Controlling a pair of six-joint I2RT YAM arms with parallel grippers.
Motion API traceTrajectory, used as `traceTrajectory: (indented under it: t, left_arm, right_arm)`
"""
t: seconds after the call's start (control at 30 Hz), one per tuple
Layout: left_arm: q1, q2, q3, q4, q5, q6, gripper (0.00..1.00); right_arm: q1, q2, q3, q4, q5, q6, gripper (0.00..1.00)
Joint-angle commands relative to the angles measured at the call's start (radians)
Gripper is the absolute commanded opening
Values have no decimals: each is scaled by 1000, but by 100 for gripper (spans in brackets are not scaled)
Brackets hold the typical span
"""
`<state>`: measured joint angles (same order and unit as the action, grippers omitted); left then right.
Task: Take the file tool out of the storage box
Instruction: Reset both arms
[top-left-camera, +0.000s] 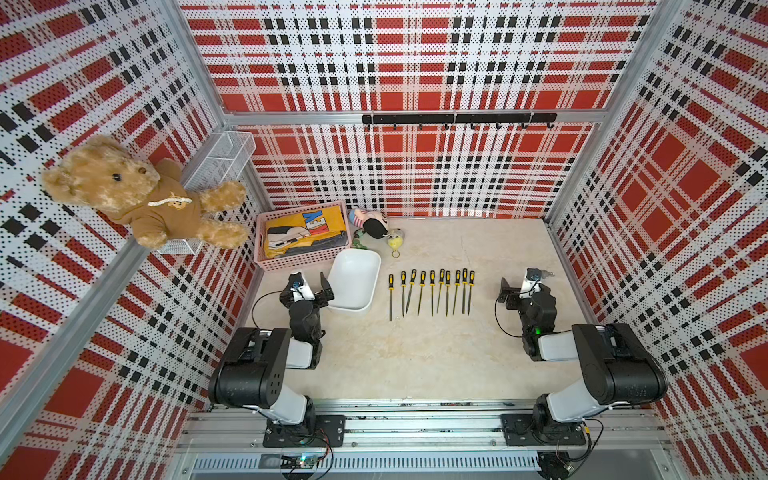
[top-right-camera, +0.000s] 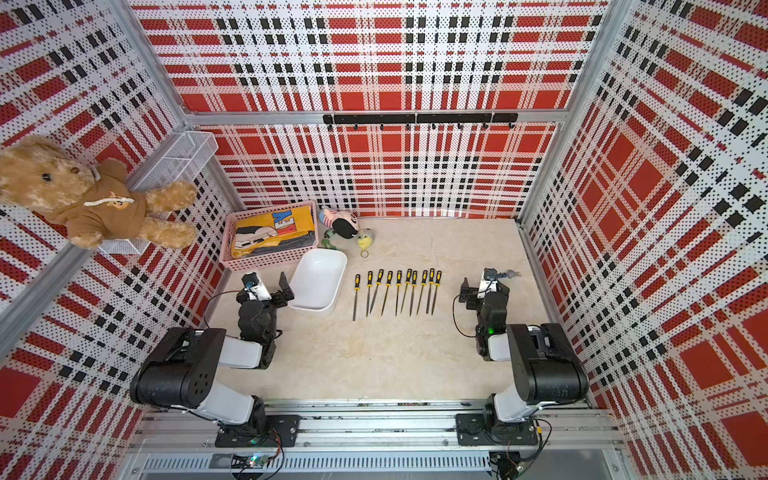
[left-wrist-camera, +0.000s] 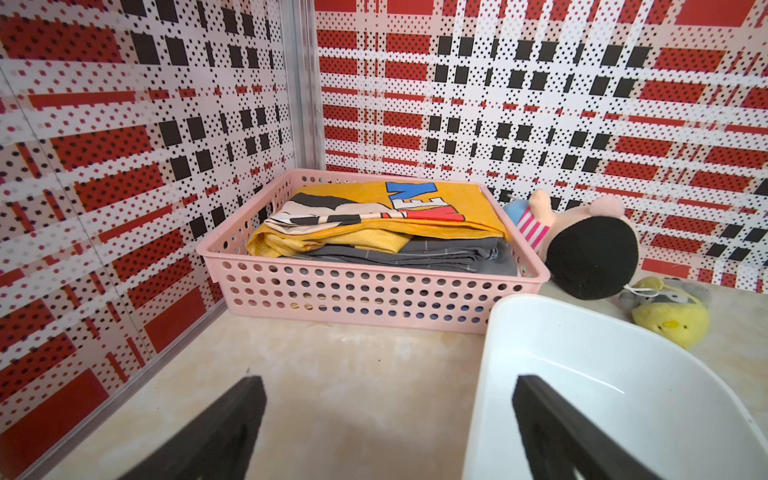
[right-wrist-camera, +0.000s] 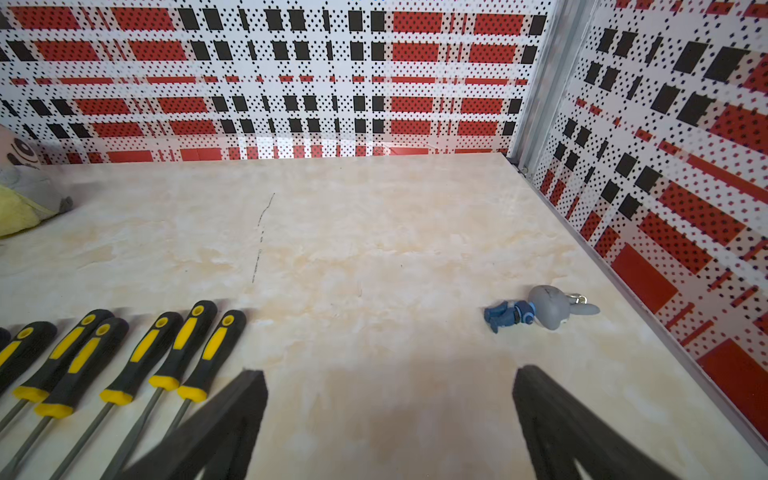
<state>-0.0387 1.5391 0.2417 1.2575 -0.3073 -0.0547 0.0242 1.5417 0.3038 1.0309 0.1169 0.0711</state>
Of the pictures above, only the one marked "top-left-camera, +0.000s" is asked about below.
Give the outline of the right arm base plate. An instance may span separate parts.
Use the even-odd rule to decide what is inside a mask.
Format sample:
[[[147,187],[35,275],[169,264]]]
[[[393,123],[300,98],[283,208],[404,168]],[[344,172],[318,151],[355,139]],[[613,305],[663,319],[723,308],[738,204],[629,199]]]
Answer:
[[[535,420],[532,414],[504,414],[501,429],[507,446],[585,446],[580,423]]]

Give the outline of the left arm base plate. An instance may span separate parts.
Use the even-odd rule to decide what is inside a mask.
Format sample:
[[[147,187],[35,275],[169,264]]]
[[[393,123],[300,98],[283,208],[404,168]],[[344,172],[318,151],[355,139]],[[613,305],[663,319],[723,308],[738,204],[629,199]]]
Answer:
[[[344,415],[318,415],[309,423],[298,425],[280,425],[268,420],[262,446],[337,448],[343,445],[345,426]]]

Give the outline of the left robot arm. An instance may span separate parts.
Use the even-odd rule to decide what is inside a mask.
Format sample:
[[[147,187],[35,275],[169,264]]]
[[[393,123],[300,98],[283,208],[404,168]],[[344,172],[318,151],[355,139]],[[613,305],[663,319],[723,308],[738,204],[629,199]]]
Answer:
[[[279,292],[289,326],[237,329],[210,378],[210,402],[254,411],[276,426],[294,427],[304,435],[313,433],[313,400],[286,386],[285,372],[319,365],[325,335],[320,310],[334,298],[325,275],[314,292],[302,272],[290,274]]]

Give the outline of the white plastic storage box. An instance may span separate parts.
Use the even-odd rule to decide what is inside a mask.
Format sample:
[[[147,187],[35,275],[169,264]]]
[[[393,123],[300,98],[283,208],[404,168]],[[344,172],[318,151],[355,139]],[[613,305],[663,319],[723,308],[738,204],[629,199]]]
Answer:
[[[365,314],[373,303],[380,268],[381,257],[375,251],[346,249],[340,252],[328,276],[334,292],[329,308],[348,314]]]

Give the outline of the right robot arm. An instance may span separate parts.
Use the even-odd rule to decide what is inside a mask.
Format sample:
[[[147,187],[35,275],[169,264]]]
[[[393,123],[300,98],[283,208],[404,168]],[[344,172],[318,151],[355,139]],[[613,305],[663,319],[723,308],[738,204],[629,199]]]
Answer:
[[[523,350],[535,362],[579,363],[581,377],[572,385],[538,397],[532,427],[538,433],[576,426],[615,406],[642,406],[661,400],[667,379],[653,356],[624,323],[573,324],[555,330],[557,300],[536,268],[526,271],[519,287],[500,280],[496,302],[518,313]]]

